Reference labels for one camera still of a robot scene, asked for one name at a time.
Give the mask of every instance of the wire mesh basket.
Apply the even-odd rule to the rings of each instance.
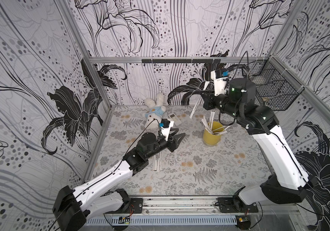
[[[256,84],[258,104],[268,106],[272,110],[287,110],[299,96],[292,85],[279,73],[274,66],[266,61],[255,61],[248,65],[249,79]]]

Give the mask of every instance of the yellow pen holder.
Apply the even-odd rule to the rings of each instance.
[[[221,127],[218,130],[215,130],[214,132],[222,132],[224,130],[224,128],[222,127],[223,125],[219,122],[214,121],[212,124],[212,129],[211,130],[215,130],[219,127]],[[205,145],[207,146],[214,146],[216,145],[221,139],[221,135],[217,136],[217,135],[212,135],[210,134],[206,128],[203,131],[203,142],[205,143]]]

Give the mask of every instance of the stuffed bunny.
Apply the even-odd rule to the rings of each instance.
[[[159,123],[161,123],[161,118],[163,113],[166,111],[166,107],[163,106],[164,104],[164,95],[162,93],[158,93],[156,97],[156,103],[153,101],[153,99],[147,98],[144,100],[144,104],[149,107],[149,113],[145,114],[145,117],[147,118],[146,124],[144,127],[147,127],[151,121],[154,119],[157,119]],[[153,129],[153,128],[158,128],[159,124],[157,121],[152,122],[148,128]]]

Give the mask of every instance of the table surface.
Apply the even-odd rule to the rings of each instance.
[[[238,124],[228,128],[221,141],[213,147],[203,143],[204,126],[200,118],[210,117],[210,111],[199,106],[190,119],[191,106],[167,105],[167,113],[175,113],[182,121],[179,133],[186,133],[174,152],[161,151],[162,169],[152,171],[149,165],[135,176],[119,183],[129,195],[232,195],[243,186],[265,181],[269,168],[257,142]],[[146,106],[117,106],[95,164],[93,177],[105,172],[122,159],[128,147],[144,129]],[[223,114],[221,120],[230,123],[232,117]]]

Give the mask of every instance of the robotic arm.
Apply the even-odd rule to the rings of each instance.
[[[317,181],[296,160],[272,109],[255,104],[256,85],[248,78],[232,79],[227,92],[223,90],[228,84],[227,75],[226,69],[211,73],[215,90],[203,91],[203,107],[218,108],[234,117],[257,141],[275,172],[266,182],[237,191],[234,205],[241,211],[245,205],[267,199],[277,204],[301,202],[307,195],[306,188]]]
[[[256,85],[248,78],[229,81],[227,75],[226,69],[211,73],[214,90],[202,91],[203,107],[206,110],[218,108],[221,113],[234,117],[234,121],[258,142],[274,169],[274,173],[262,184],[238,190],[233,196],[234,208],[245,211],[248,205],[267,199],[277,204],[303,201],[307,188],[317,184],[316,178],[309,176],[296,160],[274,112],[267,106],[255,104]],[[161,150],[167,148],[173,152],[177,149],[185,133],[176,135],[178,129],[172,129],[173,124],[172,121],[162,119],[157,137],[153,133],[143,134],[137,146],[111,169],[74,189],[68,186],[62,188],[53,206],[61,231],[79,230],[87,219],[108,211],[124,213],[130,198],[123,189],[107,196],[102,195],[117,183],[144,169],[148,159]]]
[[[123,189],[102,196],[119,182],[134,176],[148,165],[148,159],[164,149],[173,152],[185,137],[177,134],[178,128],[171,128],[174,122],[162,119],[158,137],[151,132],[144,133],[135,148],[127,152],[122,160],[93,180],[70,189],[62,188],[53,206],[61,231],[79,230],[87,219],[108,211],[127,211],[130,198]]]

